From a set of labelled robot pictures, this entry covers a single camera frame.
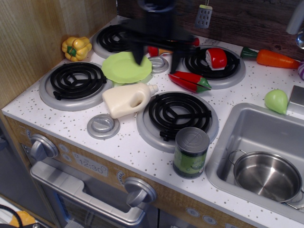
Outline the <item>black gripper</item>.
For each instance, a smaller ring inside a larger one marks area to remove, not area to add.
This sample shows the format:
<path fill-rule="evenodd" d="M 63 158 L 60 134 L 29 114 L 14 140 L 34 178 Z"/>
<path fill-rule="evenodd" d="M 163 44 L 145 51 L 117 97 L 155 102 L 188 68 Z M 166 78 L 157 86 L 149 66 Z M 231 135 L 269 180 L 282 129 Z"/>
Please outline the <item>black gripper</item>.
<path fill-rule="evenodd" d="M 140 65 L 144 47 L 156 47 L 174 51 L 171 71 L 176 72 L 184 56 L 183 49 L 197 47 L 200 42 L 188 31 L 179 26 L 172 13 L 146 12 L 142 18 L 127 19 L 122 22 L 136 64 Z"/>

